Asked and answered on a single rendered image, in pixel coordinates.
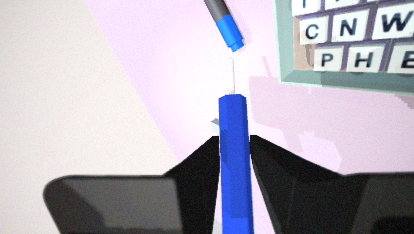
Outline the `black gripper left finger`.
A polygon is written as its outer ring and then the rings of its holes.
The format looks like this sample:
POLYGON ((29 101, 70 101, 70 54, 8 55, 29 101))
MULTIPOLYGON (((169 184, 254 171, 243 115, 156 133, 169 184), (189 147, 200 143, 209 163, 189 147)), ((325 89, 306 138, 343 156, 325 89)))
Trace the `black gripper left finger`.
POLYGON ((65 175, 44 203, 60 234, 212 234, 219 136, 162 175, 65 175))

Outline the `keyboard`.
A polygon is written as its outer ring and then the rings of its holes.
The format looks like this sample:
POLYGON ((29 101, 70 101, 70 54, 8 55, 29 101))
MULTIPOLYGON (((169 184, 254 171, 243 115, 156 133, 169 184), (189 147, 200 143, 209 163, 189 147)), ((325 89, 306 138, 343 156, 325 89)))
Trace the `keyboard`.
POLYGON ((414 97, 414 0, 272 0, 279 84, 414 97))

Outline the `blue stylus with white tip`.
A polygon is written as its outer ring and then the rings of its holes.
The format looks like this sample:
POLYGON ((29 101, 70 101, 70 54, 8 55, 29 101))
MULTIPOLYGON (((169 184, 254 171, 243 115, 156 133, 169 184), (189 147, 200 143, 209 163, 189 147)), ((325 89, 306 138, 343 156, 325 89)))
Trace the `blue stylus with white tip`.
POLYGON ((219 98, 223 234, 254 234, 247 98, 235 94, 234 60, 228 58, 229 94, 219 98))

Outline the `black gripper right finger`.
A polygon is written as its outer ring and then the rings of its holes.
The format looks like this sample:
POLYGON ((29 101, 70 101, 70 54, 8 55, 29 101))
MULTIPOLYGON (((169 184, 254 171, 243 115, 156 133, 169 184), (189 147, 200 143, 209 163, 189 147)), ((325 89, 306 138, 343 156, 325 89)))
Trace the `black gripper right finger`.
POLYGON ((343 175, 258 135, 249 146, 274 234, 370 234, 379 218, 414 216, 414 171, 343 175))

